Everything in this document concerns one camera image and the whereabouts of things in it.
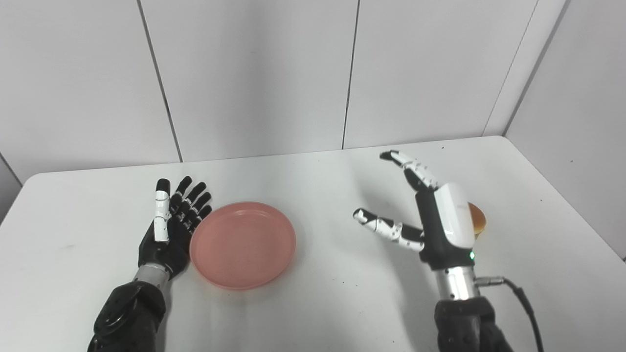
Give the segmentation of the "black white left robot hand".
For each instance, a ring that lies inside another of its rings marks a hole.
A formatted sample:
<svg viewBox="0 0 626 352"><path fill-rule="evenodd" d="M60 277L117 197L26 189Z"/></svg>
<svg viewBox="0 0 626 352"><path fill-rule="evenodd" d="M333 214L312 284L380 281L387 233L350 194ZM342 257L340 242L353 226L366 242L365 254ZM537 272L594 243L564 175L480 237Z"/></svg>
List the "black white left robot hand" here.
<svg viewBox="0 0 626 352"><path fill-rule="evenodd" d="M138 267L156 264L172 279L190 261L192 236L211 212L212 194L205 182L184 177L172 193L171 182L161 178L156 184L155 213L138 249Z"/></svg>

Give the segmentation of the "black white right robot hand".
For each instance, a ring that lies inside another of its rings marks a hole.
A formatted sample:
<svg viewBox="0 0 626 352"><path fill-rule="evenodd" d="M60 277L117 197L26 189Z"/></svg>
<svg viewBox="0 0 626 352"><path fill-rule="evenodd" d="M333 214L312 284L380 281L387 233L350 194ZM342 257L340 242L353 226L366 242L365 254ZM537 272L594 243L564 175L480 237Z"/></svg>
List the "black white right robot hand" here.
<svg viewBox="0 0 626 352"><path fill-rule="evenodd" d="M428 166L398 150L382 152L380 159L402 170L415 192L421 227L383 218L363 208L353 212L353 219L382 238L417 252L433 271L474 267L474 226L460 185L440 182Z"/></svg>

